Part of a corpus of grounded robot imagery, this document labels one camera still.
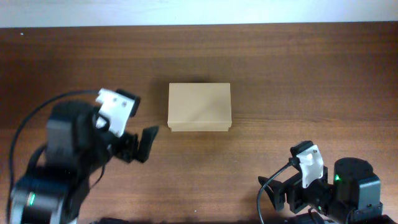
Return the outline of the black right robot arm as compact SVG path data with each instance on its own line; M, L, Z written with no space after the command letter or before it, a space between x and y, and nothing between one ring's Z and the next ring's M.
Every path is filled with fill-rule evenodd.
M274 178L288 167L299 166L299 159L291 157L288 163L270 178L258 177L261 189L257 194L260 206L261 194L266 192L276 211L289 204L295 217L286 223L394 223L383 214L381 181L372 165L365 160L345 157L335 162L333 183L328 183L328 168L324 176L311 184L304 184L303 170L285 182Z

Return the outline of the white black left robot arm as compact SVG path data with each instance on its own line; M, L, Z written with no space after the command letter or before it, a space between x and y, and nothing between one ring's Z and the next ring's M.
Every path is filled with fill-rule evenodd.
M71 223L91 190L90 175L116 157L126 163L149 158L158 126L141 136L117 137L97 128L99 108L72 100L56 104L47 121L47 142L29 159L11 190L9 223Z

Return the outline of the cardboard box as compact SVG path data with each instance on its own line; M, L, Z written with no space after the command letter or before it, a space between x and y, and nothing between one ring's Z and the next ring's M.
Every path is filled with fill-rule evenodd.
M170 83L168 127L173 132L228 131L232 126L229 83Z

